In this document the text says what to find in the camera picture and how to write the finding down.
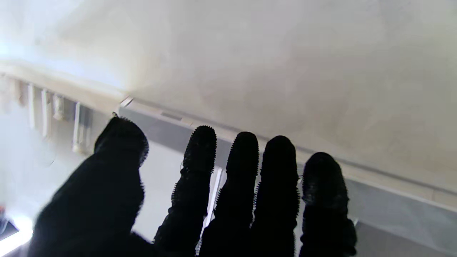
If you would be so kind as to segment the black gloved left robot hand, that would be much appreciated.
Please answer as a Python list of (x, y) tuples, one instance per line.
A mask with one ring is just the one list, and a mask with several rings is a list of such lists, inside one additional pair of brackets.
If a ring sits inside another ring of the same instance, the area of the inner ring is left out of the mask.
[(191, 134), (171, 207), (154, 240), (132, 231), (144, 201), (139, 168), (148, 141), (134, 122), (114, 116), (94, 153), (57, 190), (36, 219), (29, 257), (293, 257), (299, 212), (296, 149), (268, 141), (258, 168), (258, 140), (241, 132), (227, 159), (214, 219), (203, 228), (217, 137)]

